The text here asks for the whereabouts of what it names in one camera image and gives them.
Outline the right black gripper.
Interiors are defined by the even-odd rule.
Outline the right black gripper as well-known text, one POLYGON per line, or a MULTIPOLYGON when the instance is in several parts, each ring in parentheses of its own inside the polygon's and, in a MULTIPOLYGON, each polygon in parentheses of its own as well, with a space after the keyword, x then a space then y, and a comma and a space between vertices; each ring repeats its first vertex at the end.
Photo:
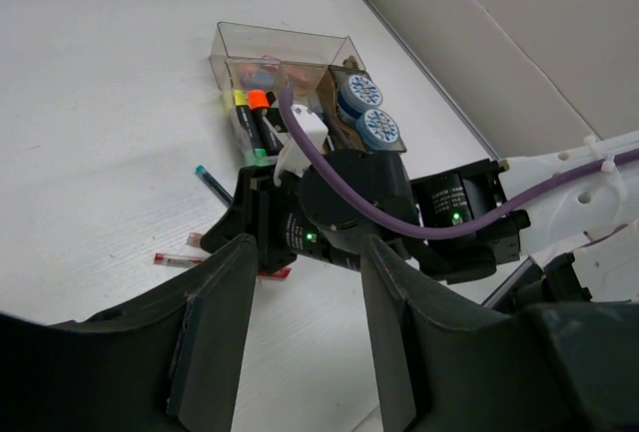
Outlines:
MULTIPOLYGON (((418 212, 400 154, 341 149, 324 156, 369 204, 402 221, 418 224, 418 212)), ((216 252, 239 234, 258 242, 258 271, 275 272, 305 256, 350 270, 360 269, 363 240, 381 238, 402 259, 412 258, 415 240, 366 217, 343 199, 313 167, 300 177, 275 168, 243 167, 227 212, 201 239, 216 252)))

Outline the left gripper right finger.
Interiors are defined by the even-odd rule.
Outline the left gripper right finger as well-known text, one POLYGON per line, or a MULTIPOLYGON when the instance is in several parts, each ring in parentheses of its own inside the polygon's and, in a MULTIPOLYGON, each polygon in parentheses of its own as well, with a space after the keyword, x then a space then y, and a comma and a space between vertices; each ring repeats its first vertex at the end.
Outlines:
POLYGON ((634 431, 638 307, 483 307, 377 236, 361 279, 387 431, 634 431))

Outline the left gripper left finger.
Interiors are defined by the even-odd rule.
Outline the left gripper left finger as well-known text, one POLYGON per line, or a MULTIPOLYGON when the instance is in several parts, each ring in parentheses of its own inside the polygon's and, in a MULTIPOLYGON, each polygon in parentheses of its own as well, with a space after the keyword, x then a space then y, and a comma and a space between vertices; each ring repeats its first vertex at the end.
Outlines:
POLYGON ((5 431, 228 431, 257 275, 241 234, 83 322, 1 318, 5 431))

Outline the dark blue pen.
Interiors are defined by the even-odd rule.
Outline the dark blue pen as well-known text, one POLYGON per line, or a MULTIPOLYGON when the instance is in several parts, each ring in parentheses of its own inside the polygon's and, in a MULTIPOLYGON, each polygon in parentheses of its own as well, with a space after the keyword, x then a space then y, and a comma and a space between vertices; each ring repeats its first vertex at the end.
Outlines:
POLYGON ((196 176, 228 207, 233 202, 233 196, 208 172, 199 165, 195 168, 196 176))

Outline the yellow highlighter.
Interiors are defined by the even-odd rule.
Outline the yellow highlighter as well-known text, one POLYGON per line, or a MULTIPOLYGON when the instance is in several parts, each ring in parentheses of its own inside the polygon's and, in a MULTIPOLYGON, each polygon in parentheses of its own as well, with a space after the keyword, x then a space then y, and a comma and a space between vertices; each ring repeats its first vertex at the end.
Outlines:
POLYGON ((251 144, 251 151, 254 152, 255 149, 263 149, 264 144, 261 134, 249 106, 246 94, 242 90, 236 89, 234 90, 234 99, 238 119, 241 127, 248 135, 251 144))

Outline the red gel pen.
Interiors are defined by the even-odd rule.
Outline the red gel pen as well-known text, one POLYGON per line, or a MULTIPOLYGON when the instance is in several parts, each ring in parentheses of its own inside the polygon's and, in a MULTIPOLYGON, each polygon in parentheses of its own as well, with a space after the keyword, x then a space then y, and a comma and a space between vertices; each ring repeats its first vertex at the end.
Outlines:
MULTIPOLYGON (((188 269, 204 262, 205 260, 206 260, 205 257, 194 257, 194 256, 158 252, 154 256, 153 263, 156 265, 165 265, 165 266, 180 267, 180 268, 188 269)), ((267 273, 267 272, 261 271, 258 273, 258 278, 283 281, 289 277, 291 272, 292 272, 292 269, 287 266, 273 273, 267 273)))

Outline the orange highlighter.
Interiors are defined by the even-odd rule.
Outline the orange highlighter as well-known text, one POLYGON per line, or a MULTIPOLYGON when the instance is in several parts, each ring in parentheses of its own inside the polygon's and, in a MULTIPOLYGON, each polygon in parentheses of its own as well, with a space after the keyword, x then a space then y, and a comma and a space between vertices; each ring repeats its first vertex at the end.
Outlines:
POLYGON ((249 90, 248 101, 267 155, 276 156, 282 144, 265 122, 267 113, 270 111, 267 93, 263 90, 249 90))

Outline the clear plastic organizer box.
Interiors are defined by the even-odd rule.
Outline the clear plastic organizer box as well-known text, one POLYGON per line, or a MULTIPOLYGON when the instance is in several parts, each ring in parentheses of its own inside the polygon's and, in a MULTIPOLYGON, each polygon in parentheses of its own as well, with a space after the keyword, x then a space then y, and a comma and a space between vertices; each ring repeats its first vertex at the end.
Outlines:
POLYGON ((291 88, 296 104, 316 114, 327 128, 325 151, 336 149, 372 150, 365 145, 355 122, 345 122, 338 111, 337 92, 344 80, 353 74, 367 76, 357 48, 350 37, 337 37, 253 25, 221 22, 218 24, 210 53, 210 64, 222 93, 224 108, 236 137, 236 144, 247 166, 270 166, 277 156, 257 158, 251 151, 247 133, 236 112, 234 90, 247 88, 241 80, 245 66, 265 64, 263 55, 281 60, 277 81, 268 89, 270 111, 265 122, 282 144, 289 132, 280 117, 279 98, 284 88, 291 88))

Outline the blue glue jar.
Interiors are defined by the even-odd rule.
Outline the blue glue jar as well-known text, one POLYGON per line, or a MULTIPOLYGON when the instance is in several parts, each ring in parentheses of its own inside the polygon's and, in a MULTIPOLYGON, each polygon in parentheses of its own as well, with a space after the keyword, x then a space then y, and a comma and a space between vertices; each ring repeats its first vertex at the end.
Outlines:
POLYGON ((387 112, 369 109, 355 122, 355 128, 363 142, 372 150, 397 150, 400 145, 400 129, 387 112))
POLYGON ((356 121, 363 113, 381 106, 380 88, 367 76, 349 75, 337 92, 337 106, 345 122, 356 121))

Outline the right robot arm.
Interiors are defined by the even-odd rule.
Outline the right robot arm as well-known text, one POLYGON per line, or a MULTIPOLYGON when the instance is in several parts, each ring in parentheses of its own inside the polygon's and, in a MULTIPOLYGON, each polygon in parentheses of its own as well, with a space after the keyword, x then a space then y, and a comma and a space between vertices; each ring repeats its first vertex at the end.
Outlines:
POLYGON ((239 234, 272 275, 305 256, 351 270, 376 235, 426 275, 464 283, 493 275, 568 236, 638 216, 638 136, 625 134, 537 157, 482 160, 410 179, 398 153, 340 149, 325 156, 336 178, 404 225, 413 237, 364 215, 315 168, 278 174, 244 167, 225 215, 201 239, 215 252, 239 234))

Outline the aluminium side rail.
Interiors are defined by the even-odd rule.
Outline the aluminium side rail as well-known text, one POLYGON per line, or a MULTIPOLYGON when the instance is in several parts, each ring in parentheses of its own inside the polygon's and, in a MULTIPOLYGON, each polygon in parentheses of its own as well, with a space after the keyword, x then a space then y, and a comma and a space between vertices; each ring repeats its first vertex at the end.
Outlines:
POLYGON ((466 129, 471 133, 475 140, 482 146, 482 148, 488 153, 488 155, 496 160, 498 154, 492 145, 485 139, 484 135, 479 132, 477 127, 468 118, 465 112, 459 107, 457 102, 449 95, 438 79, 432 74, 427 65, 416 55, 413 49, 407 44, 407 42, 401 37, 398 31, 391 25, 391 23, 384 17, 379 8, 375 6, 372 0, 362 0, 368 9, 375 15, 382 26, 388 31, 399 47, 409 57, 412 63, 420 71, 420 73, 427 79, 430 85, 434 88, 438 96, 446 103, 446 105, 455 113, 457 118, 463 123, 466 129))

